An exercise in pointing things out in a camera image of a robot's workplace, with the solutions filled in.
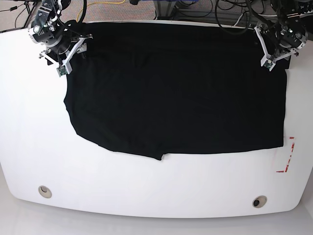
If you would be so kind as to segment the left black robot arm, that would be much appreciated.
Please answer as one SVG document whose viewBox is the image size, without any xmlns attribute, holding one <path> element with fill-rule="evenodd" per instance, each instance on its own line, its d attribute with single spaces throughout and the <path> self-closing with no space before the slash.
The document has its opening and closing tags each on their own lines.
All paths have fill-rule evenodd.
<svg viewBox="0 0 313 235">
<path fill-rule="evenodd" d="M 272 9 L 276 12 L 276 21 L 261 15 L 252 9 L 251 1 L 245 1 L 248 15 L 258 22 L 253 27 L 264 52 L 261 66 L 272 70 L 276 62 L 298 56 L 308 40 L 308 31 L 300 18 L 313 13 L 311 0 L 272 0 Z"/>
</svg>

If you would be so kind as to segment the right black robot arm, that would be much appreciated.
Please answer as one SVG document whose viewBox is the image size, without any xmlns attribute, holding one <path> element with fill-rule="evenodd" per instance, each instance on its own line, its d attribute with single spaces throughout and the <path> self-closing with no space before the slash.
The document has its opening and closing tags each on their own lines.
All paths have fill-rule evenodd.
<svg viewBox="0 0 313 235">
<path fill-rule="evenodd" d="M 58 65 L 59 76 L 72 72 L 70 60 L 75 54 L 87 51 L 85 40 L 92 39 L 92 34 L 84 34 L 74 30 L 81 25 L 87 11 L 87 1 L 83 1 L 81 18 L 78 21 L 63 22 L 61 12 L 70 4 L 69 0 L 44 0 L 34 21 L 28 27 L 28 34 L 36 44 L 45 46 L 39 58 L 47 60 L 48 65 Z"/>
</svg>

